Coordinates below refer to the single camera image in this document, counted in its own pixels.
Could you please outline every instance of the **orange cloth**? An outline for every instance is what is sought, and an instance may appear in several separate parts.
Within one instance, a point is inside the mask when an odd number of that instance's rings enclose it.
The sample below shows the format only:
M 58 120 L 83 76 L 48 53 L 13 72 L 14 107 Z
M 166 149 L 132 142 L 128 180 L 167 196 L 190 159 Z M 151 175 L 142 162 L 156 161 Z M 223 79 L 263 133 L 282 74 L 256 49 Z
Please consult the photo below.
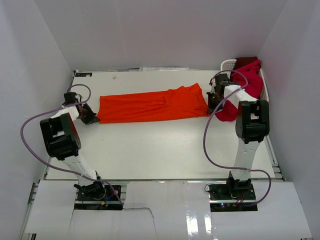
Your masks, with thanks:
M 100 123 L 132 123 L 209 116 L 198 83 L 167 91 L 100 97 Z

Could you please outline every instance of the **purple cable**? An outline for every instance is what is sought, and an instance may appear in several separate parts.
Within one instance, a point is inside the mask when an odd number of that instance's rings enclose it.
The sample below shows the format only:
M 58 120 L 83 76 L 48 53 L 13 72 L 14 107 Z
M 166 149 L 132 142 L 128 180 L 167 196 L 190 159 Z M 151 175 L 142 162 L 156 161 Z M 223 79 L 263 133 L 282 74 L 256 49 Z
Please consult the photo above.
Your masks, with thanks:
M 241 73 L 241 72 L 238 72 L 238 71 L 235 71 L 235 70 L 222 70 L 222 71 L 219 71 L 217 74 L 215 74 L 213 76 L 212 79 L 215 79 L 215 77 L 221 73 L 224 73 L 224 72 L 231 72 L 231 73 L 237 73 L 237 74 L 240 74 L 244 80 L 245 80 L 245 85 L 243 85 L 241 88 L 238 88 L 236 90 L 234 90 L 233 92 L 231 92 L 228 96 L 226 96 L 221 102 L 219 102 L 219 104 L 215 107 L 214 111 L 211 113 L 211 116 L 209 117 L 208 119 L 208 122 L 206 123 L 206 126 L 205 126 L 205 129 L 204 129 L 204 134 L 203 134 L 203 151 L 204 151 L 204 155 L 206 156 L 206 158 L 209 160 L 210 163 L 212 163 L 213 165 L 215 165 L 216 167 L 218 168 L 221 168 L 221 169 L 237 169 L 237 170 L 245 170 L 245 171 L 249 171 L 249 172 L 262 172 L 264 174 L 267 175 L 268 179 L 269 179 L 269 186 L 268 186 L 268 189 L 266 191 L 266 193 L 264 194 L 264 196 L 254 202 L 253 204 L 250 204 L 249 206 L 254 206 L 254 205 L 257 205 L 258 203 L 261 203 L 266 197 L 267 195 L 269 194 L 270 192 L 270 189 L 271 189 L 271 177 L 269 175 L 269 173 L 267 173 L 265 170 L 262 170 L 262 169 L 249 169 L 249 168 L 245 168 L 245 167 L 236 167 L 236 166 L 223 166 L 223 165 L 220 165 L 220 164 L 217 164 L 215 163 L 214 161 L 212 161 L 207 153 L 207 148 L 206 148 L 206 137 L 207 137 L 207 132 L 208 132 L 208 128 L 209 128 L 209 124 L 211 122 L 211 119 L 214 117 L 214 115 L 216 114 L 216 112 L 218 111 L 219 107 L 228 99 L 230 98 L 233 94 L 235 94 L 236 92 L 240 91 L 241 89 L 244 89 L 246 86 L 248 86 L 248 79 Z
M 80 105 L 80 104 L 84 104 L 86 102 L 88 102 L 88 100 L 90 99 L 91 97 L 91 89 L 87 86 L 87 85 L 84 85 L 84 84 L 75 84 L 75 85 L 72 85 L 69 89 L 68 89 L 68 92 L 70 91 L 71 88 L 75 87 L 75 86 L 83 86 L 83 87 L 86 87 L 88 90 L 89 90 L 89 96 L 86 100 L 84 101 L 81 101 L 81 102 L 77 102 L 77 103 L 73 103 L 73 104 L 70 104 L 68 105 L 67 107 L 72 107 L 72 106 L 76 106 L 76 105 Z M 47 114 L 51 114 L 51 113 L 54 113 L 54 112 L 57 112 L 59 110 L 63 109 L 63 107 L 59 107 L 55 110 L 51 110 L 51 111 L 46 111 L 44 113 L 40 113 L 38 115 L 35 115 L 35 116 L 32 116 L 30 117 L 28 120 L 26 120 L 22 126 L 21 126 L 21 129 L 20 129 L 20 137 L 21 137 L 21 140 L 23 142 L 23 144 L 25 145 L 26 149 L 28 149 L 28 151 L 36 158 L 38 159 L 41 163 L 43 163 L 44 165 L 52 168 L 52 169 L 55 169 L 55 170 L 58 170 L 58 171 L 62 171 L 62 172 L 66 172 L 66 173 L 72 173 L 72 174 L 75 174 L 75 175 L 79 175 L 79 176 L 82 176 L 83 178 L 87 179 L 87 180 L 90 180 L 92 182 L 102 182 L 102 183 L 106 183 L 109 185 L 109 187 L 112 189 L 114 195 L 116 196 L 116 198 L 119 200 L 119 202 L 121 203 L 121 205 L 123 206 L 123 202 L 121 201 L 120 197 L 118 196 L 116 190 L 114 189 L 114 187 L 106 180 L 100 180 L 100 179 L 93 179 L 93 178 L 90 178 L 90 177 L 87 177 L 85 175 L 82 175 L 81 173 L 77 172 L 77 171 L 72 171 L 72 170 L 67 170 L 67 169 L 63 169 L 63 168 L 60 168 L 60 167 L 57 167 L 57 166 L 54 166 L 54 165 L 51 165 L 50 163 L 47 163 L 45 160 L 43 160 L 40 156 L 38 156 L 32 149 L 31 147 L 29 146 L 29 144 L 27 143 L 26 139 L 25 139 L 25 136 L 24 136 L 24 129 L 25 129 L 25 126 L 27 125 L 27 123 L 29 123 L 30 121 L 32 121 L 33 119 L 36 119 L 38 117 L 41 117 L 41 116 L 44 116 L 44 115 L 47 115 Z

